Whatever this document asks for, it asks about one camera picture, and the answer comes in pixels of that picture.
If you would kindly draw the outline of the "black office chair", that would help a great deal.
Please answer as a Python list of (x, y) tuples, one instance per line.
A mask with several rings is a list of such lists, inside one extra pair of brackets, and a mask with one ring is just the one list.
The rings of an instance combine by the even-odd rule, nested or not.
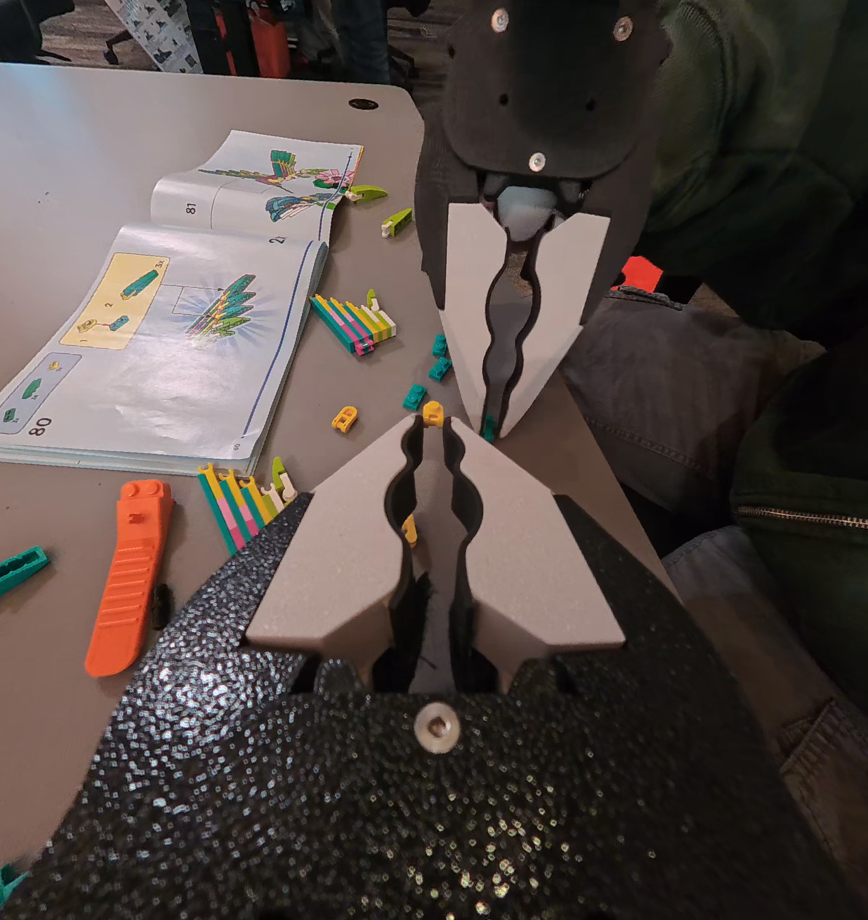
[(74, 10), (74, 1), (0, 1), (0, 62), (69, 63), (70, 58), (43, 48), (40, 26)]

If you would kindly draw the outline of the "orange object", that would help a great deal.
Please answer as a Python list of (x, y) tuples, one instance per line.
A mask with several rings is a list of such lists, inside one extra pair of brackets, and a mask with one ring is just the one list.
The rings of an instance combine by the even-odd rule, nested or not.
[(229, 74), (284, 79), (291, 71), (285, 22), (298, 2), (219, 1), (214, 13)]

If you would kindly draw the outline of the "white patterned board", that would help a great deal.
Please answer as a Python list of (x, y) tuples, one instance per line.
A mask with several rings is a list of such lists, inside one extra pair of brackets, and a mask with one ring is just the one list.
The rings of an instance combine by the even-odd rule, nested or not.
[(186, 1), (105, 1), (105, 4), (160, 71), (203, 74)]

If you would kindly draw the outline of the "lego instruction booklet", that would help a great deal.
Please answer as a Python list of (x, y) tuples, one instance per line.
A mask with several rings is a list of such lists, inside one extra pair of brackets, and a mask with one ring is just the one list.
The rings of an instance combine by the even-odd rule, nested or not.
[(0, 462), (254, 471), (362, 144), (232, 131), (159, 180), (81, 305), (0, 394)]

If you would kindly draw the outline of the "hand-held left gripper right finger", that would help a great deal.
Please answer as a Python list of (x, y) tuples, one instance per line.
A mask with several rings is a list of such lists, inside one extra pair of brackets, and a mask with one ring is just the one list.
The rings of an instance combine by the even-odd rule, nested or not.
[(464, 694), (508, 687), (530, 660), (615, 650), (624, 630), (564, 511), (578, 511), (459, 420), (442, 428), (451, 511), (465, 529), (450, 608)]

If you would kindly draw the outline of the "orange brick separator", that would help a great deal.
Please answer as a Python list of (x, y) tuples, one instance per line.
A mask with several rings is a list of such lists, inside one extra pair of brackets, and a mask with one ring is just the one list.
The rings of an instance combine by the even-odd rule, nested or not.
[(145, 645), (173, 508), (171, 487), (160, 480), (121, 488), (116, 548), (84, 662), (93, 678), (124, 672)]

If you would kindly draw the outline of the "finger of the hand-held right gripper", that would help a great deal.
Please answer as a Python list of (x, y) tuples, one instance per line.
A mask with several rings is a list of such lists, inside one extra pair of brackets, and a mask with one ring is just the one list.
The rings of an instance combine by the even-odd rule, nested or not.
[(520, 375), (509, 387), (501, 438), (531, 408), (580, 334), (610, 223), (605, 215), (575, 213), (548, 231), (535, 248), (535, 321), (522, 339)]
[(508, 235), (481, 202), (451, 203), (442, 326), (463, 406), (474, 431), (486, 407), (486, 353), (493, 342), (487, 303), (503, 273)]

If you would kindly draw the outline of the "striped lego wing assembly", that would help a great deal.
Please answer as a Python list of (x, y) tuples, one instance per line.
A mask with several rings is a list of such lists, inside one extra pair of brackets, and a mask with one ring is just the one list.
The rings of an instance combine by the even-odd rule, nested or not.
[(254, 477), (242, 477), (232, 469), (221, 473), (213, 464), (198, 467), (197, 479), (231, 557), (299, 495), (277, 456), (272, 461), (271, 481), (263, 488)]
[(359, 357), (366, 357), (384, 341), (397, 336), (397, 325), (382, 310), (375, 289), (370, 288), (367, 302), (356, 305), (350, 301), (339, 301), (313, 294), (310, 298), (312, 310), (324, 323), (336, 340), (345, 349)]

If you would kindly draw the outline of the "person's green jacket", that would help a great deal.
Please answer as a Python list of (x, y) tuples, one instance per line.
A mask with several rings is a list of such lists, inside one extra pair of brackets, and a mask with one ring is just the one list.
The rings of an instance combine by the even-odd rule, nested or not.
[(639, 251), (818, 342), (744, 436), (731, 500), (812, 655), (868, 710), (868, 2), (663, 2)]

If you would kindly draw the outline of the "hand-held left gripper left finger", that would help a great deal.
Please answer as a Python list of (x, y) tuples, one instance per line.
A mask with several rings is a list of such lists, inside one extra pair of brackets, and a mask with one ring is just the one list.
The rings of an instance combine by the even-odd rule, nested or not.
[(251, 646), (342, 660), (377, 692), (409, 691), (434, 592), (403, 529), (424, 431), (406, 417), (313, 490), (246, 630)]

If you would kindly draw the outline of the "red object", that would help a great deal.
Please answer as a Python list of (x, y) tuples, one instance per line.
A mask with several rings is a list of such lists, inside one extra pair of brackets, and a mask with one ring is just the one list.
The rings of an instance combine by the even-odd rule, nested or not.
[(633, 256), (627, 260), (624, 268), (612, 283), (611, 289), (626, 286), (643, 292), (654, 293), (658, 290), (658, 284), (663, 275), (663, 270), (648, 259)]

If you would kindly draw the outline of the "long teal lego piece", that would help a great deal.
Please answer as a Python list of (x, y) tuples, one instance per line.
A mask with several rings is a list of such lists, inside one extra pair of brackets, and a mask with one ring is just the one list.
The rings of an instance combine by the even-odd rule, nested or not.
[(3, 560), (0, 563), (0, 598), (31, 579), (49, 562), (50, 559), (40, 546)]

